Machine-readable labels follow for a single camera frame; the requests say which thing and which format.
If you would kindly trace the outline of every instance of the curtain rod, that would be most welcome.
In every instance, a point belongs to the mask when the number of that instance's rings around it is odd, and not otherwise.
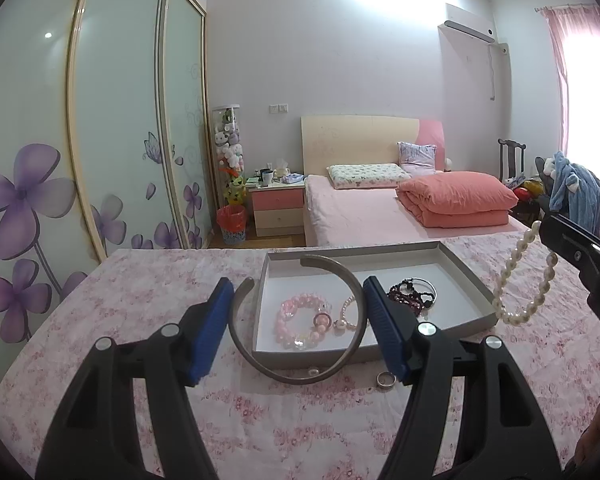
[[[569,4],[557,7],[536,7],[536,12],[540,12],[541,10],[560,10],[560,9],[571,9],[571,7],[597,7],[596,4]]]

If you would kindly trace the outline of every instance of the jewelry tray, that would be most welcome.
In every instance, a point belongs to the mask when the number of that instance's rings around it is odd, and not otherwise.
[[[302,293],[320,295],[331,304],[330,316],[335,322],[340,317],[342,304],[351,295],[349,287],[334,274],[302,267],[300,258],[306,254],[333,258],[351,270],[361,284],[375,275],[385,291],[405,278],[418,277],[430,281],[436,287],[438,297],[433,307],[418,320],[432,322],[451,338],[472,336],[488,330],[498,321],[491,306],[492,292],[440,241],[272,252],[267,253],[262,267],[252,343],[253,355],[266,367],[325,367],[342,355],[353,338],[353,331],[338,332],[332,326],[316,348],[286,349],[276,341],[274,325],[283,301]],[[429,290],[417,283],[416,288],[420,292]],[[311,309],[299,308],[289,320],[289,326],[297,333],[308,333],[314,315]],[[346,316],[349,322],[357,323],[358,307],[355,302],[347,308]],[[378,342],[368,325],[351,362],[379,359]]]

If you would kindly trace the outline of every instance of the pink curtain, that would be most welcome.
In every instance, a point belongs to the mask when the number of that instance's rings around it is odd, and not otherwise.
[[[572,153],[570,155],[569,152],[570,89],[569,70],[564,46],[570,36],[590,35],[600,38],[600,8],[598,6],[569,6],[557,9],[542,9],[541,12],[549,25],[558,71],[560,113],[562,115],[560,149],[573,159],[577,158],[577,154]]]

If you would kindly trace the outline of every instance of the silver screw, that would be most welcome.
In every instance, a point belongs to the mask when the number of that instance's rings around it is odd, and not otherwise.
[[[179,331],[180,327],[177,326],[175,323],[169,323],[168,325],[165,325],[160,329],[160,333],[165,337],[173,337],[175,335],[178,335]]]
[[[487,343],[487,346],[489,348],[493,348],[494,350],[497,350],[498,348],[500,348],[502,346],[502,339],[500,339],[499,337],[490,335],[487,338],[487,341],[485,341],[485,343]]]
[[[420,332],[422,335],[434,335],[436,331],[436,326],[431,323],[420,323],[418,325],[418,332]]]
[[[106,350],[111,348],[111,339],[109,337],[101,337],[96,341],[96,348],[98,350]]]

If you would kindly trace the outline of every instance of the pink drawer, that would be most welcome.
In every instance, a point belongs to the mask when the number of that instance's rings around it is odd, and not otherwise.
[[[304,191],[302,189],[254,191],[251,193],[251,201],[254,211],[296,209],[304,205]]]

